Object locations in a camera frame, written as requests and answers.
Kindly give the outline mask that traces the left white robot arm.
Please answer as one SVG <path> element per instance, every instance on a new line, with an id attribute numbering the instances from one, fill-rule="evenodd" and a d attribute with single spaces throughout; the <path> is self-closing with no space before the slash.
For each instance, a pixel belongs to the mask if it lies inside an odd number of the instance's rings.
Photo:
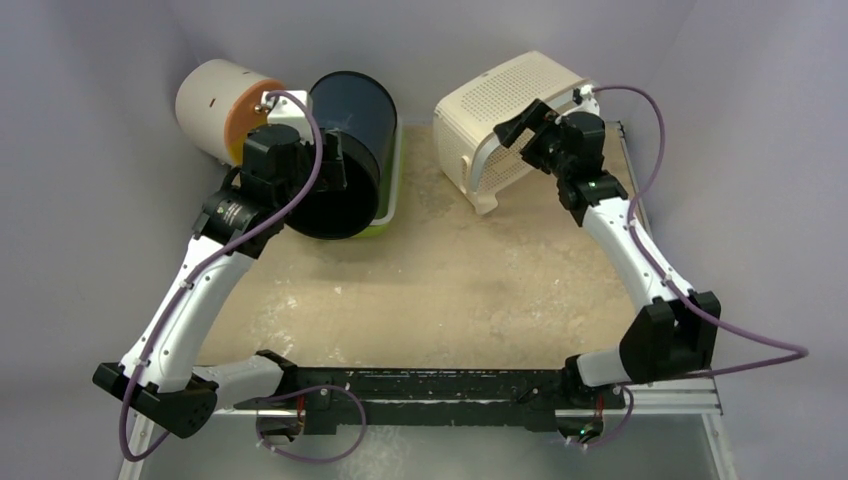
<path id="1" fill-rule="evenodd" d="M 224 303 L 272 237 L 313 196 L 326 162 L 323 133 L 293 123 L 262 125 L 247 135 L 241 165 L 203 203 L 176 278 L 148 327 L 117 362 L 100 364 L 93 382 L 181 439 L 218 409 L 262 398 L 284 409 L 298 382 L 284 359 L 260 351 L 225 365 L 196 360 Z"/>

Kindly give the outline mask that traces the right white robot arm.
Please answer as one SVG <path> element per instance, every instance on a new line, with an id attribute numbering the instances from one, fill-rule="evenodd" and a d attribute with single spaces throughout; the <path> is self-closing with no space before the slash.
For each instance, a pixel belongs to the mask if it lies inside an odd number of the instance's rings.
<path id="1" fill-rule="evenodd" d="M 697 291 L 678 275 L 650 238 L 634 242 L 646 231 L 624 186 L 603 167 L 603 120 L 587 111 L 560 115 L 535 100 L 497 124 L 494 133 L 503 147 L 531 135 L 519 151 L 521 159 L 555 177 L 561 205 L 602 248 L 636 312 L 616 347 L 567 359 L 564 399 L 584 407 L 601 386 L 664 381 L 708 369 L 717 328 L 697 312 L 718 316 L 721 305 L 713 293 Z"/>

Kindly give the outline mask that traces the large black plastic bin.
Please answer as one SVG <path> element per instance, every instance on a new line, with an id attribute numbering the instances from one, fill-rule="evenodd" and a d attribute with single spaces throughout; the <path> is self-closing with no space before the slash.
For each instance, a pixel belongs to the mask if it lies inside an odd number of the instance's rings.
<path id="1" fill-rule="evenodd" d="M 286 224 L 316 239 L 351 238 L 380 211 L 383 180 L 394 159 L 397 108 L 379 81 L 350 70 L 324 75 L 309 94 L 324 145 L 322 166 Z"/>

